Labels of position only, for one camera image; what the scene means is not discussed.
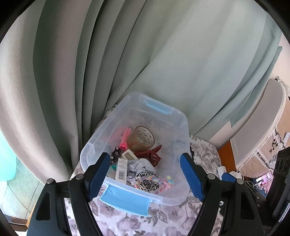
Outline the leopard print scrunchie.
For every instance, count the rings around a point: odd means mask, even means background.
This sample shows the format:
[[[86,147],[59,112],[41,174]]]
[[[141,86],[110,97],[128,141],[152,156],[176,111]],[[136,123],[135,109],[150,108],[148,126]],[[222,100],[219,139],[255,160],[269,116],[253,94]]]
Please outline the leopard print scrunchie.
[[[154,192],[159,189],[159,178],[152,172],[143,172],[135,177],[135,188],[145,192]]]

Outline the cream plastic rectangular case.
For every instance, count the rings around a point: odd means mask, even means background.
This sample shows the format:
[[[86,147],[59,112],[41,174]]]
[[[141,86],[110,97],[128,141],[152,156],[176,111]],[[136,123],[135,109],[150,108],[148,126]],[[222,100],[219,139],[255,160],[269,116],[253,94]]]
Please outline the cream plastic rectangular case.
[[[130,149],[124,151],[121,157],[126,160],[138,160],[137,156]]]

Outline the pink tube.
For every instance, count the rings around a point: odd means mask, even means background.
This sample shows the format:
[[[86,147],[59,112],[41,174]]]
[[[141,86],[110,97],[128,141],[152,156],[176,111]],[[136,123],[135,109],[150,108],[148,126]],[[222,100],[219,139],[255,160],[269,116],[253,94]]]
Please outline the pink tube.
[[[126,151],[128,149],[128,146],[127,146],[127,138],[130,135],[130,133],[131,133],[131,129],[130,128],[126,128],[124,130],[124,132],[123,132],[122,139],[121,139],[120,145],[119,145],[119,148],[122,151]]]

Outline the brown packing tape roll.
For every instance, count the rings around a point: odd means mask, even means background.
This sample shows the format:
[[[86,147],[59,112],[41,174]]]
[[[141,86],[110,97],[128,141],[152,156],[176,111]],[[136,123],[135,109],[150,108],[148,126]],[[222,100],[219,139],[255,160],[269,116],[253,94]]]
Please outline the brown packing tape roll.
[[[137,126],[127,138],[127,146],[133,152],[146,151],[155,144],[155,137],[145,126]]]

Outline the white paper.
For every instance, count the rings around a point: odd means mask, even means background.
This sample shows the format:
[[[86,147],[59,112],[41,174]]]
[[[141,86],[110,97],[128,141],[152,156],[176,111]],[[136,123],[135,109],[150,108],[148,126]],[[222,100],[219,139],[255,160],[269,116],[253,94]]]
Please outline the white paper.
[[[156,169],[152,164],[144,158],[129,160],[127,164],[127,180],[132,182],[137,175],[143,172],[156,173]]]

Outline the green grey curtain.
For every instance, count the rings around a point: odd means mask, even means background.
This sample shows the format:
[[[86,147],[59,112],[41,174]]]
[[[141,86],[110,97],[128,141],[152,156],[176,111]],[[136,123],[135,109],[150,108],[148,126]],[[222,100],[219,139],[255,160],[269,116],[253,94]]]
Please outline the green grey curtain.
[[[210,140],[255,103],[281,29],[255,1],[34,1],[1,38],[1,132],[40,180],[67,180],[133,91]]]

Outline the pastel colourful hair clip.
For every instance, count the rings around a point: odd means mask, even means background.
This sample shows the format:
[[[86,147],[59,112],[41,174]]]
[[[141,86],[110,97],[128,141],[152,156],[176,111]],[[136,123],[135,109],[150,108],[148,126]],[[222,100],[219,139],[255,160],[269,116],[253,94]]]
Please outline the pastel colourful hair clip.
[[[171,176],[167,175],[166,179],[158,180],[158,191],[162,192],[165,190],[169,190],[175,183]]]

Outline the small white product box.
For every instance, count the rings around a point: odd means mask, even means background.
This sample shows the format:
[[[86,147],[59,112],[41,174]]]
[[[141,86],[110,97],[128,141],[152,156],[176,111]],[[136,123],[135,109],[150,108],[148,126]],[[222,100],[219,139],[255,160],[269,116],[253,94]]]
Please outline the small white product box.
[[[126,184],[127,182],[127,168],[128,168],[128,160],[119,158],[117,161],[115,180]]]

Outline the clear plastic storage bin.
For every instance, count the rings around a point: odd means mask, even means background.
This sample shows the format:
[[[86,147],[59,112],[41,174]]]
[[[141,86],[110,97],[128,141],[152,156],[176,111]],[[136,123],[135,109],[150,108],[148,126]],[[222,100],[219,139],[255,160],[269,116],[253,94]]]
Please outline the clear plastic storage bin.
[[[161,179],[170,176],[173,185],[160,194],[151,194],[106,177],[107,186],[116,186],[166,206],[179,205],[186,199],[189,185],[180,168],[180,156],[190,151],[188,120],[184,113],[145,94],[129,93],[84,146],[80,155],[82,169],[87,170],[102,153],[111,154],[122,144],[133,153],[161,147],[156,151],[161,158],[155,166],[156,174]]]

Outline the dark red hair claw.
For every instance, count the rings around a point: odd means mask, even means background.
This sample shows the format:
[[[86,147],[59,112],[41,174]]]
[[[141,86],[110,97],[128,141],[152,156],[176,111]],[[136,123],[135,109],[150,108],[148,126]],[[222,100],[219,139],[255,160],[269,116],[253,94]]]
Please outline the dark red hair claw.
[[[159,145],[152,150],[139,151],[135,152],[137,158],[147,159],[153,167],[156,167],[162,158],[158,155],[158,151],[162,148],[162,145]]]

